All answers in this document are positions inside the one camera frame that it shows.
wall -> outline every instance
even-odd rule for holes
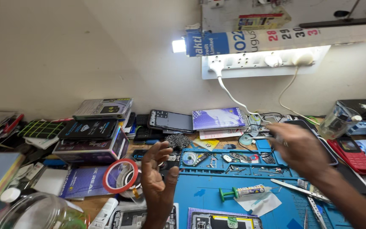
[[[0,0],[0,110],[27,119],[70,116],[84,99],[133,97],[134,110],[235,106],[200,58],[171,41],[200,21],[197,0]],[[225,79],[249,110],[283,110],[291,76]],[[326,114],[337,99],[366,98],[366,44],[333,46],[316,74],[300,75],[283,103]]]

blue silicone repair mat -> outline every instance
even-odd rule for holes
[[[258,150],[255,152],[270,152],[271,148],[267,140],[257,141]],[[185,152],[194,152],[197,154],[210,152],[206,149],[191,149],[186,148],[182,150]],[[216,168],[211,168],[210,157],[199,163],[196,167],[188,166],[180,161],[180,168],[185,168],[180,172],[179,179],[176,185],[175,202],[179,203],[179,228],[187,228],[188,209],[200,208],[213,211],[226,211],[240,214],[252,214],[252,212],[245,211],[233,197],[226,197],[222,202],[218,188],[222,188],[223,192],[232,191],[232,187],[249,187],[254,185],[265,185],[267,187],[277,187],[270,179],[277,179],[291,185],[297,186],[297,179],[303,179],[299,175],[289,169],[287,164],[280,158],[279,152],[275,151],[273,157],[275,164],[266,164],[261,158],[258,163],[227,163],[222,159],[224,154],[230,152],[243,153],[246,156],[253,156],[253,153],[247,150],[239,149],[215,149],[210,153],[216,153],[217,164]],[[238,166],[239,169],[245,169],[242,172],[228,172],[229,166]],[[262,173],[258,168],[281,168],[283,174]],[[300,229],[303,228],[303,221],[305,211],[308,210],[309,229],[320,229],[320,226],[314,217],[313,211],[309,206],[306,195],[289,190],[286,187],[281,189],[273,189],[273,193],[282,202],[273,211],[260,216],[262,226],[264,229]],[[323,219],[328,229],[347,229],[352,228],[344,216],[333,206],[315,200],[316,204],[323,209]]]

cardboard box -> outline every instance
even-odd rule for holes
[[[68,164],[109,165],[123,158],[128,150],[129,139],[120,126],[113,139],[99,141],[61,140],[53,154]]]
[[[133,99],[93,99],[84,100],[73,118],[82,119],[126,119]]]

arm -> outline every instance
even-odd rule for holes
[[[328,165],[327,154],[313,134],[291,124],[269,128],[286,141],[287,147],[272,140],[289,166],[322,191],[354,228],[366,229],[366,199]]]
[[[172,211],[179,168],[170,168],[163,182],[158,166],[169,158],[172,151],[169,142],[157,142],[142,158],[141,184],[148,207],[148,215],[142,229],[163,229]]]
[[[337,206],[354,228],[366,228],[366,199],[337,170],[329,167],[311,183]]]

wooden workbench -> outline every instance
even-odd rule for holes
[[[188,135],[188,137],[191,140],[194,140],[198,136],[198,132],[196,134]],[[220,142],[216,146],[215,149],[223,149],[224,145],[226,144],[234,144],[237,149],[244,149],[243,147],[238,145],[238,137],[229,137],[229,138],[220,138]],[[129,142],[128,146],[128,154],[133,153],[135,149],[149,149],[150,145],[139,145],[134,144],[133,141]],[[255,145],[248,145],[249,149],[257,149]],[[114,194],[111,195],[97,195],[97,196],[90,196],[85,197],[83,201],[78,200],[71,200],[72,203],[74,203],[77,206],[80,206],[84,211],[90,214],[91,221],[94,220],[94,218],[97,216],[101,208],[104,206],[105,202],[108,200],[108,198],[113,197]]]

